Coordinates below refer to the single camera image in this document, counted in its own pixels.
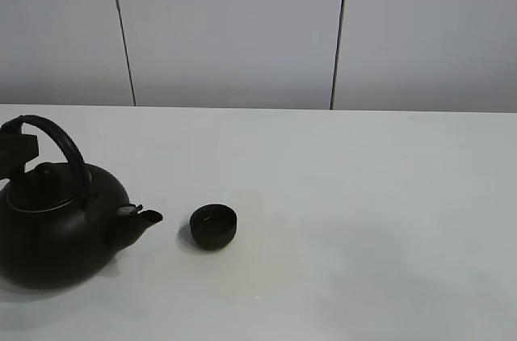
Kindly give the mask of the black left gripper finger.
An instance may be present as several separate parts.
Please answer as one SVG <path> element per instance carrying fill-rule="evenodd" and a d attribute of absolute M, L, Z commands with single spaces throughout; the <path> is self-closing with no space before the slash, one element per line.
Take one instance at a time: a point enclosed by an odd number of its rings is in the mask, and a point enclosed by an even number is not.
<path fill-rule="evenodd" d="M 39 156 L 37 136 L 2 133 L 0 150 L 0 179 L 16 179 L 24 175 L 26 164 Z"/>

